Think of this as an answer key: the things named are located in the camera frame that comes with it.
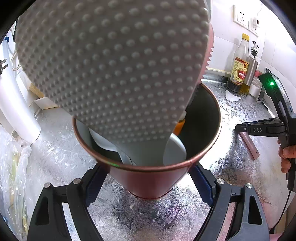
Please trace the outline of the person right hand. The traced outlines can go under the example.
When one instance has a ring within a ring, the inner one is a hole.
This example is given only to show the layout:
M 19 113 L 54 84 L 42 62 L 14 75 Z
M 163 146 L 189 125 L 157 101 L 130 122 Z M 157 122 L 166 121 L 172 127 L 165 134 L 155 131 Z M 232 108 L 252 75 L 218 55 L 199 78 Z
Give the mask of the person right hand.
M 281 158 L 281 171 L 282 173 L 287 173 L 291 168 L 291 163 L 289 159 L 296 158 L 296 145 L 278 149 L 278 155 Z

